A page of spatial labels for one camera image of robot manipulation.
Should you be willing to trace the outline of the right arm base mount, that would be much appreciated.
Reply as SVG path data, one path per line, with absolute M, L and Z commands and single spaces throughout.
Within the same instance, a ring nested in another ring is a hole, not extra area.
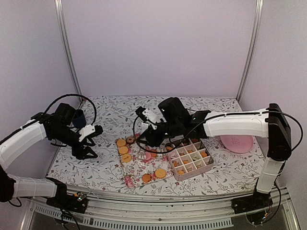
M 253 225 L 261 225 L 264 223 L 271 211 L 272 205 L 273 201 L 270 194 L 258 192 L 231 200 L 231 207 L 234 213 L 245 213 L 247 221 Z

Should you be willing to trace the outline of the metal divided cookie tin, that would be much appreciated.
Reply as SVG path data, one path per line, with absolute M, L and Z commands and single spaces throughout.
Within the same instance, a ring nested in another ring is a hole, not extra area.
M 165 144 L 174 178 L 181 182 L 212 169 L 214 159 L 200 139 L 179 140 Z

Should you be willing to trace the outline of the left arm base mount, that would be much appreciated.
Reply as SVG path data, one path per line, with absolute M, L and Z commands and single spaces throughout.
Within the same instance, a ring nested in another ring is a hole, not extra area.
M 87 194 L 82 192 L 77 192 L 73 195 L 59 193 L 54 197 L 47 198 L 46 204 L 52 207 L 62 208 L 63 210 L 84 214 L 88 206 L 88 199 L 86 197 Z

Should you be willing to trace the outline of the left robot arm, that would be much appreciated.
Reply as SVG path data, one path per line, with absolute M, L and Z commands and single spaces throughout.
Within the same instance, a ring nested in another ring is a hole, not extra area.
M 69 146 L 78 160 L 95 159 L 93 138 L 103 133 L 100 125 L 91 123 L 70 128 L 77 111 L 69 104 L 60 103 L 54 113 L 38 113 L 18 130 L 0 142 L 0 200 L 10 202 L 20 197 L 45 197 L 47 204 L 59 208 L 76 208 L 82 205 L 79 195 L 69 195 L 67 186 L 53 178 L 34 179 L 6 173 L 8 167 L 36 143 L 48 139 Z

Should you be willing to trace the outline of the metal serving tongs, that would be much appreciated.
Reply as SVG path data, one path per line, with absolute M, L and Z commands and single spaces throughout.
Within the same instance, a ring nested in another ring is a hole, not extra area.
M 146 151 L 139 148 L 139 150 L 137 151 L 137 154 L 136 154 L 136 158 L 143 161 L 143 160 L 146 160 L 147 156 L 146 156 Z

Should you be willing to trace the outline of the floral cookie tray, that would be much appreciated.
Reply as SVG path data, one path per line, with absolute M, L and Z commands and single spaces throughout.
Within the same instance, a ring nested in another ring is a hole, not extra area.
M 124 182 L 128 188 L 141 187 L 173 176 L 173 171 L 167 156 L 165 154 L 159 154 L 160 149 L 145 146 L 145 151 L 151 153 L 152 157 L 149 161 L 141 161 L 136 158 L 137 151 L 140 147 L 136 142 L 131 145 L 127 144 L 127 138 L 116 139 L 115 146 L 117 147 Z M 121 157 L 127 153 L 132 156 L 132 160 L 124 163 Z

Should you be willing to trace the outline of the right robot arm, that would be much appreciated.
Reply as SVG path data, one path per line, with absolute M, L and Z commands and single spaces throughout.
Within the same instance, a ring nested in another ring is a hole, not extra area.
M 272 103 L 268 108 L 258 111 L 219 113 L 203 110 L 190 114 L 177 97 L 170 97 L 159 103 L 158 108 L 163 119 L 149 109 L 141 106 L 137 108 L 137 117 L 149 123 L 148 128 L 136 139 L 137 145 L 143 143 L 159 147 L 165 139 L 178 136 L 184 139 L 226 135 L 267 138 L 268 153 L 254 192 L 233 199 L 232 209 L 238 214 L 273 204 L 272 187 L 292 154 L 291 129 L 286 120 L 288 115 L 277 104 Z

